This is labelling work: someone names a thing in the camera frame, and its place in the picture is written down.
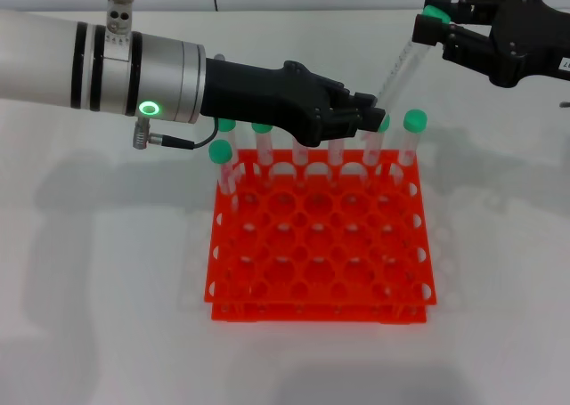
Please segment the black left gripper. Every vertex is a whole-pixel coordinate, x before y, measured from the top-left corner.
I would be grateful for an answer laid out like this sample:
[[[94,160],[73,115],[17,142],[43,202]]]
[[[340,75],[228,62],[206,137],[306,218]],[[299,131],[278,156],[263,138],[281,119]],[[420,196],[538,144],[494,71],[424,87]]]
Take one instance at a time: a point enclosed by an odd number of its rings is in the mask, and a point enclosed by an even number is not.
[[[350,93],[297,61],[264,69],[208,59],[200,113],[274,126],[306,147],[317,147],[358,131],[377,132],[386,112],[373,108],[376,101],[373,94]]]

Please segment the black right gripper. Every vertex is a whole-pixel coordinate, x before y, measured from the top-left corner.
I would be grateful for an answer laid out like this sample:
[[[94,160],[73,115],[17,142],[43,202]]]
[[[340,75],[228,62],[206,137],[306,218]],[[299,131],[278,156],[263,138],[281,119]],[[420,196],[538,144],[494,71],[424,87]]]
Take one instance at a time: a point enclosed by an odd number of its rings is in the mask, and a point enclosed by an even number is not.
[[[418,15],[412,41],[441,43],[444,60],[481,73],[499,87],[514,87],[529,76],[569,79],[567,12],[542,0],[425,0],[428,5],[451,21]],[[490,37],[462,27],[491,23]]]

